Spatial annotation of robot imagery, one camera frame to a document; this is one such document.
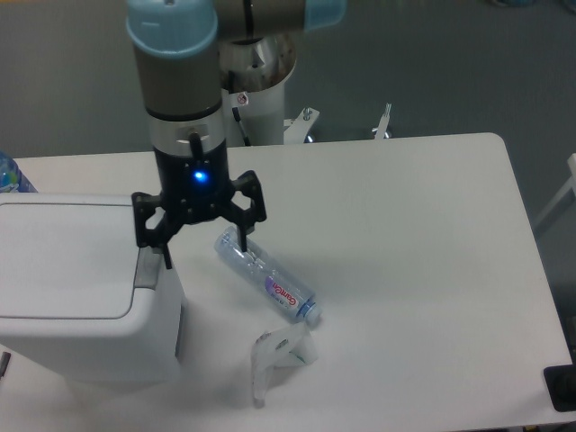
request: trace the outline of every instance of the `bottle cap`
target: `bottle cap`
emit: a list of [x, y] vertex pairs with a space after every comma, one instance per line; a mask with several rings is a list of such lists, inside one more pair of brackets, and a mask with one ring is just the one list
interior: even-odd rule
[[304, 318], [306, 319], [306, 323], [310, 327], [316, 327], [318, 321], [320, 320], [320, 315], [322, 314], [322, 308], [314, 303], [310, 306]]

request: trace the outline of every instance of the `box lid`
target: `box lid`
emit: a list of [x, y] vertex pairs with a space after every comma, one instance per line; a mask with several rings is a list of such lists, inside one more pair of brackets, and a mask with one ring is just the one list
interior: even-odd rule
[[0, 318], [117, 319], [138, 252], [128, 198], [0, 194]]

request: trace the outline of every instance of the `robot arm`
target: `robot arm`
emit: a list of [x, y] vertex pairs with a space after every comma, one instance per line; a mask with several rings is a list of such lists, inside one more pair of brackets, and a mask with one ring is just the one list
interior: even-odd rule
[[[168, 241], [185, 225], [224, 217], [246, 235], [266, 219], [262, 189], [253, 171], [230, 180], [218, 60], [219, 16], [223, 39], [315, 28], [339, 21], [346, 0], [128, 0], [128, 33], [148, 112], [161, 193], [134, 193], [139, 247], [151, 246], [171, 264]], [[250, 198], [248, 209], [232, 197]], [[160, 208], [154, 228], [147, 221]]]

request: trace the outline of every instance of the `blue led light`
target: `blue led light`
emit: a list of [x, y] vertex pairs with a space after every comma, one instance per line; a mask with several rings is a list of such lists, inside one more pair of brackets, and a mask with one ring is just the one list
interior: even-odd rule
[[208, 182], [208, 175], [204, 171], [195, 171], [193, 173], [193, 177], [198, 183], [205, 184]]

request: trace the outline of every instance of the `white plastic box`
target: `white plastic box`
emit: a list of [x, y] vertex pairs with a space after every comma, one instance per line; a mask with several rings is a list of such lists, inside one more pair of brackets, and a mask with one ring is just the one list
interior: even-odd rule
[[79, 381], [178, 376], [184, 291], [129, 197], [0, 194], [0, 244], [0, 344]]

